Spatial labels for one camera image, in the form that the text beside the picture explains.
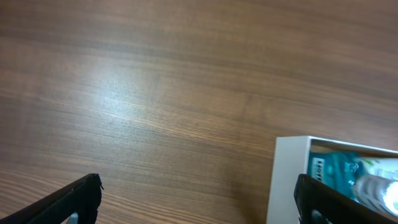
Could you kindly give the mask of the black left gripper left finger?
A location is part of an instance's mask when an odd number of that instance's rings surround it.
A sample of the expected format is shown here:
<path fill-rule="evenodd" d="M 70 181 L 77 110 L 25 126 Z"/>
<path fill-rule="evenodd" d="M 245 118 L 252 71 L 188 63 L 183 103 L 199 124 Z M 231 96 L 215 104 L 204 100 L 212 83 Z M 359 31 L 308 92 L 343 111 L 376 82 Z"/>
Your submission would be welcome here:
<path fill-rule="evenodd" d="M 95 224 L 102 199 L 99 174 L 88 174 L 35 203 L 1 219 L 3 224 Z"/>

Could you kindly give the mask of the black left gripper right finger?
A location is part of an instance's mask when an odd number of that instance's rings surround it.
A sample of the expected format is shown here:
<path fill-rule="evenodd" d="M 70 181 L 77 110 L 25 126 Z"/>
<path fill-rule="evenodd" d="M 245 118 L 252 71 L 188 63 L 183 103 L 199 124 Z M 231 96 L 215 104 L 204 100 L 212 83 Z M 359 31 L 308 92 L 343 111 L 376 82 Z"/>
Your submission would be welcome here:
<path fill-rule="evenodd" d="M 300 224 L 394 224 L 396 218 L 375 212 L 307 174 L 300 174 L 294 190 Z"/>

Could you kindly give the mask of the blue mouthwash bottle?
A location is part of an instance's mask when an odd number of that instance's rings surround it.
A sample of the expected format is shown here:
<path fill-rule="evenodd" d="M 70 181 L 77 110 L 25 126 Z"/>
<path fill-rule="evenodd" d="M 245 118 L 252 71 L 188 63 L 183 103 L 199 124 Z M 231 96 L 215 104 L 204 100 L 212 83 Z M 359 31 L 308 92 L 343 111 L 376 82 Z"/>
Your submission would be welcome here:
<path fill-rule="evenodd" d="M 397 180 L 367 173 L 360 157 L 355 152 L 311 152 L 307 174 L 375 212 L 397 216 Z"/>

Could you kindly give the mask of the white lotion tube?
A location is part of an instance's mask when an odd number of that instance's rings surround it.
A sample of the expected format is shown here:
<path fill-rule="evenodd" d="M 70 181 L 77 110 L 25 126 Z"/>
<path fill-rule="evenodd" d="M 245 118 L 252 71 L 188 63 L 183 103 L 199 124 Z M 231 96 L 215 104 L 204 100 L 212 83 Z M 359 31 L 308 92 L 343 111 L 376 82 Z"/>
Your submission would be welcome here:
<path fill-rule="evenodd" d="M 385 179 L 397 180 L 398 161 L 396 158 L 360 157 L 367 173 Z"/>

